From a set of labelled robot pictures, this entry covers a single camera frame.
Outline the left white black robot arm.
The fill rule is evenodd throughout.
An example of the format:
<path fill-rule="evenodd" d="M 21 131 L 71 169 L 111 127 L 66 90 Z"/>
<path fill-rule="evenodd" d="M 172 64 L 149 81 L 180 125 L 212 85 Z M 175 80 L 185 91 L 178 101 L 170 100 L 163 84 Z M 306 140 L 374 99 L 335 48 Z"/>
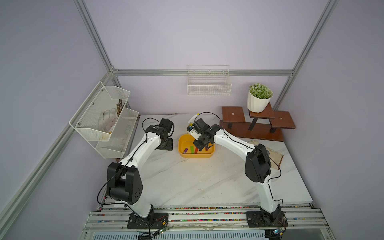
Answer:
<path fill-rule="evenodd" d="M 117 204 L 129 208 L 137 219 L 151 224 L 155 218 L 153 205 L 141 199 L 144 187 L 140 169 L 155 150 L 171 151 L 174 123 L 161 119 L 156 125 L 144 129 L 144 136 L 133 150 L 118 163 L 111 163 L 107 169 L 107 181 L 102 186 L 106 195 Z"/>

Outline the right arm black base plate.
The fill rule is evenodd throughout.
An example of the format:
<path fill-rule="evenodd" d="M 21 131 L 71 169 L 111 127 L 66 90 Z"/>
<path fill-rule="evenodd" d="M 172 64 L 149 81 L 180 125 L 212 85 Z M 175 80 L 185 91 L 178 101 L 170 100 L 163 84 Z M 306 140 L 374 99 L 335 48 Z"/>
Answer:
<path fill-rule="evenodd" d="M 288 226 L 285 212 L 281 211 L 272 214 L 261 211 L 246 212 L 246 219 L 250 228 L 284 228 Z"/>

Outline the yellow plastic storage box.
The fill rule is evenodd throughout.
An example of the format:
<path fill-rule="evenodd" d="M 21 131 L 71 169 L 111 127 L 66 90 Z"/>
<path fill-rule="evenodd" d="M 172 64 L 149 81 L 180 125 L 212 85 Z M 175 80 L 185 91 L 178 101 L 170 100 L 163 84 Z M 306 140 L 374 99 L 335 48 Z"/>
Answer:
<path fill-rule="evenodd" d="M 215 153 L 215 146 L 209 144 L 201 151 L 194 145 L 194 138 L 191 135 L 182 135 L 178 142 L 178 152 L 183 158 L 210 158 Z"/>

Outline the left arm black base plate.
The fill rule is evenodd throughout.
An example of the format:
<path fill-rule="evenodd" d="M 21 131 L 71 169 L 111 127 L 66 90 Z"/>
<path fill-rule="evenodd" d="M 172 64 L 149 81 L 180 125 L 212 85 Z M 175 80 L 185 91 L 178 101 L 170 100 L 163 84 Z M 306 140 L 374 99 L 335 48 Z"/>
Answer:
<path fill-rule="evenodd" d="M 147 218 L 142 218 L 137 214 L 131 213 L 128 220 L 127 229 L 158 230 L 167 227 L 168 221 L 168 213 L 150 213 Z"/>

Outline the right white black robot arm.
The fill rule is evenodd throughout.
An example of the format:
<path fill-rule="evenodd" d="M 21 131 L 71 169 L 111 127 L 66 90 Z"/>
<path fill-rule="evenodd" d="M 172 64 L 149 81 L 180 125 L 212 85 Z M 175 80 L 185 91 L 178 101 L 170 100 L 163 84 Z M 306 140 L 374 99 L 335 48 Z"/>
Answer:
<path fill-rule="evenodd" d="M 249 144 L 226 131 L 221 126 L 208 125 L 199 114 L 193 116 L 187 127 L 187 133 L 195 140 L 194 146 L 202 150 L 208 145 L 219 145 L 235 153 L 245 161 L 245 175 L 256 183 L 260 197 L 261 220 L 270 226 L 279 221 L 283 214 L 282 205 L 273 197 L 270 186 L 272 160 L 262 144 Z"/>

